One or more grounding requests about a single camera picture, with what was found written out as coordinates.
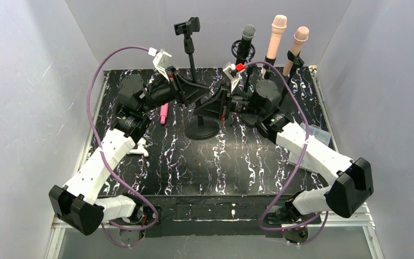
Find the black round-base microphone stand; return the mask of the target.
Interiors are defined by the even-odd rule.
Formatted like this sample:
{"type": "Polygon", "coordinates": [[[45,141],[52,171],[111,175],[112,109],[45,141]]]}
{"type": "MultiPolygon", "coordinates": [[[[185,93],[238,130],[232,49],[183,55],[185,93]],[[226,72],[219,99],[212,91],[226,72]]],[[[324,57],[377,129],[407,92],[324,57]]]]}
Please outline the black round-base microphone stand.
{"type": "MultiPolygon", "coordinates": [[[[183,80],[182,87],[188,103],[195,103],[196,107],[201,105],[201,97],[209,91],[209,88],[197,81],[196,68],[194,62],[194,43],[191,35],[200,32],[201,25],[198,17],[191,17],[186,22],[174,25],[175,34],[183,35],[184,52],[188,55],[191,71],[191,79],[183,80]]],[[[219,132],[218,123],[212,119],[204,119],[198,115],[196,119],[189,122],[185,127],[185,135],[191,140],[206,140],[214,137],[219,132]]]]}

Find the pink microphone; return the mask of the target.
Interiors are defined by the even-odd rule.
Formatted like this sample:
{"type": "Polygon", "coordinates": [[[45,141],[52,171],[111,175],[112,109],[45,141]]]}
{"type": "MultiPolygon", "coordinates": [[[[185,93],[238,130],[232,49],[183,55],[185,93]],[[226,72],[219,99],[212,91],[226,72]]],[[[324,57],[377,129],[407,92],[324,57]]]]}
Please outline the pink microphone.
{"type": "Polygon", "coordinates": [[[169,103],[165,103],[160,108],[160,124],[164,125],[168,118],[169,103]]]}

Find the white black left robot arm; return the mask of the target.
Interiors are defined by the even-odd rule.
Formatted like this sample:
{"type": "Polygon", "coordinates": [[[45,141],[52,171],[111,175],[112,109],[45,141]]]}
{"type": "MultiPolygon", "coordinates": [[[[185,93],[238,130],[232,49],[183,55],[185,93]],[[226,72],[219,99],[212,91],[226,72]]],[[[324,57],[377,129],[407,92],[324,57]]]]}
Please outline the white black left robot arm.
{"type": "Polygon", "coordinates": [[[105,221],[132,216],[136,201],[128,195],[99,198],[111,172],[137,142],[150,124],[149,112],[171,101],[189,106],[209,92],[170,66],[164,74],[146,85],[139,74],[123,78],[115,100],[110,128],[82,167],[63,186],[55,185],[49,199],[55,216],[88,236],[105,221]]]}

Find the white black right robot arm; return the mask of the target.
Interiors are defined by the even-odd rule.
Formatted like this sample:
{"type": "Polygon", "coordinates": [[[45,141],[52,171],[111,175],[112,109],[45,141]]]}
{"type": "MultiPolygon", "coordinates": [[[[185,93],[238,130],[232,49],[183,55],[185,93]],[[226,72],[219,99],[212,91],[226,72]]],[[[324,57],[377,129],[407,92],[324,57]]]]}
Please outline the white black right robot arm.
{"type": "Polygon", "coordinates": [[[221,121],[232,112],[256,115],[254,127],[262,137],[301,156],[328,183],[326,188],[294,194],[284,208],[272,214],[274,218],[295,221],[326,210],[350,218],[374,192],[371,164],[364,158],[353,160],[307,135],[281,111],[281,99],[277,85],[270,80],[258,81],[249,97],[235,94],[226,83],[194,114],[221,121]]]}

